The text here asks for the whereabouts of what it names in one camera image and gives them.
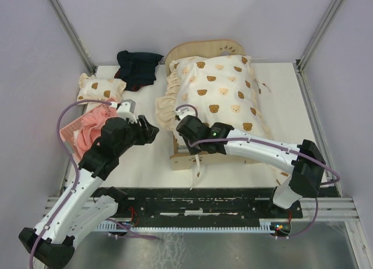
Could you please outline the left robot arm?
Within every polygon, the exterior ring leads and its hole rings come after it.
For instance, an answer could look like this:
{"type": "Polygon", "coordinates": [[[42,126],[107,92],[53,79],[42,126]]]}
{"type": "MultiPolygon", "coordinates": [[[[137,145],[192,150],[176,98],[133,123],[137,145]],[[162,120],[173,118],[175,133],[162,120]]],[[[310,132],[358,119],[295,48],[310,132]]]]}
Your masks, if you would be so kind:
{"type": "Polygon", "coordinates": [[[113,215],[129,210],[126,194],[115,187],[94,206],[79,215],[87,199],[118,166],[119,158],[132,146],[154,142],[159,129],[140,115],[135,122],[122,117],[107,119],[101,135],[75,164],[76,176],[49,213],[33,228],[23,228],[19,240],[30,254],[49,268],[64,268],[79,243],[113,215]]]}

